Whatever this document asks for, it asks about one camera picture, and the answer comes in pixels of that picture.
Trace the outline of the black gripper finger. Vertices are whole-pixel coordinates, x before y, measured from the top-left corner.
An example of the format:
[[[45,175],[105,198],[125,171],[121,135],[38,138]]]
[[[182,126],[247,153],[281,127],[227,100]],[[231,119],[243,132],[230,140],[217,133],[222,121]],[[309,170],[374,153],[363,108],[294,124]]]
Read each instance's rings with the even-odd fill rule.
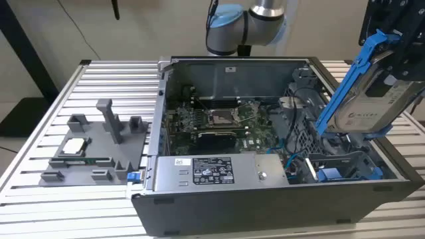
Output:
[[[359,45],[363,45],[367,37],[375,33],[375,29],[373,27],[373,14],[375,12],[377,5],[378,5],[377,0],[367,1],[365,16],[362,20],[362,26],[359,31]]]
[[[425,15],[409,14],[395,49],[393,75],[398,80],[425,80]]]

